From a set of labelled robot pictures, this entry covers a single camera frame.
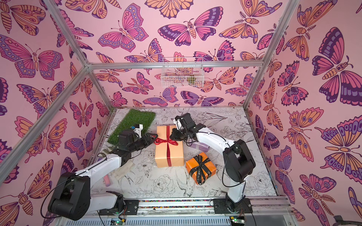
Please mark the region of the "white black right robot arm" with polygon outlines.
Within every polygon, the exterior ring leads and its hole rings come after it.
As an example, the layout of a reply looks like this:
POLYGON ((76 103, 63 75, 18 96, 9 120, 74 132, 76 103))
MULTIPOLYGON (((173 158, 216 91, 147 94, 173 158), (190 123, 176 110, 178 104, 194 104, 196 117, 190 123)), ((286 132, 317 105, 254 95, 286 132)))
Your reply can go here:
POLYGON ((189 113, 176 116, 173 120, 176 128, 172 130, 170 139, 173 141, 183 141, 186 144, 200 142, 216 150, 223 155, 224 169, 223 175, 227 174, 230 184, 225 205, 230 212, 239 212, 244 203, 245 187, 247 179, 252 174, 256 163, 245 141, 237 141, 224 138, 214 133, 205 125, 196 124, 189 113))

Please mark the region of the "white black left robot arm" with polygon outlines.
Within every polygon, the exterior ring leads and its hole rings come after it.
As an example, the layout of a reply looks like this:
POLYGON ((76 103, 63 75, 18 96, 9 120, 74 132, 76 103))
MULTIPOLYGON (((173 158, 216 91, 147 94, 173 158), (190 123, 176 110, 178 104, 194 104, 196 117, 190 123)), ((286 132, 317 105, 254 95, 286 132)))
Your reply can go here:
POLYGON ((114 215, 123 214, 126 205, 122 194, 106 191, 91 195, 91 188, 110 172, 124 166, 132 158, 133 152, 140 152, 152 145, 157 137, 154 133, 142 135, 131 130, 121 132, 118 144, 102 160, 83 170, 65 172, 60 176, 53 189, 48 212, 74 221, 94 211, 107 210, 114 215))

